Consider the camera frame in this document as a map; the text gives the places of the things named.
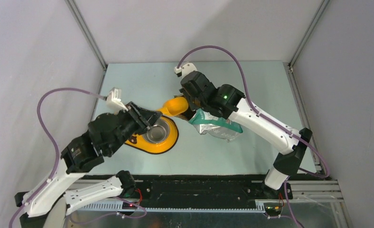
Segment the yellow plastic scoop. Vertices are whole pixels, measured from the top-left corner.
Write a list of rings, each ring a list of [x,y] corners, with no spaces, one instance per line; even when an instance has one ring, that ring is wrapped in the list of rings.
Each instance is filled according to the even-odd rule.
[[[158,111],[162,112],[165,116],[172,117],[185,112],[188,108],[187,99],[181,96],[166,101]]]

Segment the green white pet food bag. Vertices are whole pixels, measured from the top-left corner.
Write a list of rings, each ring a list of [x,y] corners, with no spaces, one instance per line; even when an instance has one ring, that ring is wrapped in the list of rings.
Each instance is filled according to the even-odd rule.
[[[212,137],[232,141],[243,133],[240,124],[216,117],[208,112],[198,109],[188,121],[200,135],[208,134]]]

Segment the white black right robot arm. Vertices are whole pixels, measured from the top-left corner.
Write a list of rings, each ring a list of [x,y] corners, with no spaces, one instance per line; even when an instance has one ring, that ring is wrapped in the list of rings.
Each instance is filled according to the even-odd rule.
[[[312,137],[311,130],[303,128],[299,131],[285,125],[247,101],[245,94],[236,87],[229,84],[215,87],[197,70],[178,73],[178,77],[181,78],[180,92],[190,109],[201,109],[242,125],[278,150],[279,154],[264,179],[262,193],[269,199],[279,195],[284,181],[299,170]]]

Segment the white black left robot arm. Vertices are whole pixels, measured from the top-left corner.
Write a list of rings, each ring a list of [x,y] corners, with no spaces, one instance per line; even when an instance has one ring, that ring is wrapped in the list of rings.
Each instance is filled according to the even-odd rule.
[[[132,136],[150,130],[161,116],[162,112],[144,109],[133,102],[116,114],[97,116],[84,134],[62,150],[52,176],[32,191],[16,194],[16,204],[23,209],[20,225],[23,228],[46,227],[47,217],[59,200],[64,202],[62,217],[65,218],[77,209],[105,198],[132,197],[136,183],[129,171],[119,171],[109,179],[83,189],[68,188],[104,163],[105,157],[112,157]]]

